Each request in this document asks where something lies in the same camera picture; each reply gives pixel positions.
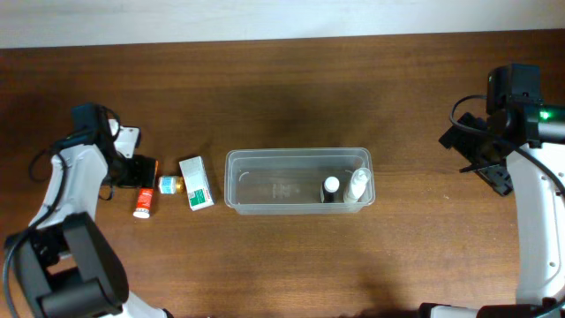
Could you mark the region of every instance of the white wall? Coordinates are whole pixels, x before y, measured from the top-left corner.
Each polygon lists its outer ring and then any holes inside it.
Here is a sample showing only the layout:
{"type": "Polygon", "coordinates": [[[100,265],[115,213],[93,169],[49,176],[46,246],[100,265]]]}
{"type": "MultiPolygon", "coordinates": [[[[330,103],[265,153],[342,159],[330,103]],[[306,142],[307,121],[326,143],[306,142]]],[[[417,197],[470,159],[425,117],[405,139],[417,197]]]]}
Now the white wall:
{"type": "Polygon", "coordinates": [[[565,27],[565,0],[0,0],[0,48],[565,27]]]}

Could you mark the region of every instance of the green and white box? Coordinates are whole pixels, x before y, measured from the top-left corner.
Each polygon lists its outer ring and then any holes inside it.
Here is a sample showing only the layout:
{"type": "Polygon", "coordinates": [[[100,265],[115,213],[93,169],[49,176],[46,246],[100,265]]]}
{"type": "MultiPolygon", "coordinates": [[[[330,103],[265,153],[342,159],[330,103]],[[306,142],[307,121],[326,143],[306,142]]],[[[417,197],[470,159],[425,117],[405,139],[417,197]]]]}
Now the green and white box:
{"type": "Polygon", "coordinates": [[[186,193],[188,193],[188,203],[192,211],[206,208],[214,205],[210,186],[204,170],[204,162],[202,157],[183,160],[180,164],[180,170],[185,179],[186,193]]]}

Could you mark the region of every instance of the orange label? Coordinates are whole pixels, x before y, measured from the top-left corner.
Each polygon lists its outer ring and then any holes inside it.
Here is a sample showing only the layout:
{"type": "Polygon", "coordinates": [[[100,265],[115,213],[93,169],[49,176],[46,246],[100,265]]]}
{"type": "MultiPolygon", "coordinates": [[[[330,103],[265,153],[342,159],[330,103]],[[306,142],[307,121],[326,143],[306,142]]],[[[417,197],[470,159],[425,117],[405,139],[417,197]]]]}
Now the orange label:
{"type": "Polygon", "coordinates": [[[153,189],[140,189],[136,208],[149,210],[151,208],[151,198],[153,198],[153,189]]]}

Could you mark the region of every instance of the wooden table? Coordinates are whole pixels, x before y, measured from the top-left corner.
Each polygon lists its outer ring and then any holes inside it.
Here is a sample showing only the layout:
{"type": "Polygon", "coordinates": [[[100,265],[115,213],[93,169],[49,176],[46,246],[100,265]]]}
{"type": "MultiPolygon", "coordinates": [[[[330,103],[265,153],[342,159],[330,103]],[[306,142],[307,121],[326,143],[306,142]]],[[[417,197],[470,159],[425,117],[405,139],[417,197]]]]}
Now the wooden table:
{"type": "MultiPolygon", "coordinates": [[[[137,192],[99,201],[96,222],[132,291],[177,317],[375,316],[421,302],[514,301],[516,205],[437,139],[457,99],[486,92],[509,62],[537,64],[565,104],[565,31],[142,44],[0,51],[0,239],[22,230],[47,183],[33,155],[72,129],[87,101],[141,128],[164,174],[202,155],[216,205],[137,192]],[[239,216],[223,202],[225,156],[241,148],[365,147],[377,201],[355,215],[239,216]]],[[[483,104],[464,106],[484,116],[483,104]]],[[[49,167],[43,169],[49,173],[49,167]]],[[[15,280],[19,311],[27,306],[15,280]]],[[[4,302],[0,315],[7,315],[4,302]]]]}

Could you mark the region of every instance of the gray container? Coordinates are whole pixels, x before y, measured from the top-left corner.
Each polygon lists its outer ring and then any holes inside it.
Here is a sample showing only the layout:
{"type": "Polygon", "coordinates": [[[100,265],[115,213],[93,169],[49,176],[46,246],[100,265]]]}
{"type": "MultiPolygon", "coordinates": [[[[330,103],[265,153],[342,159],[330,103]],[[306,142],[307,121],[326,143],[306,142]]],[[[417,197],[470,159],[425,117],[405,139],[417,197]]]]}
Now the gray container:
{"type": "Polygon", "coordinates": [[[353,171],[373,171],[365,148],[232,150],[226,157],[224,199],[241,215],[356,213],[372,204],[374,174],[356,203],[343,203],[353,171]],[[320,202],[320,187],[339,179],[335,203],[320,202]]]}

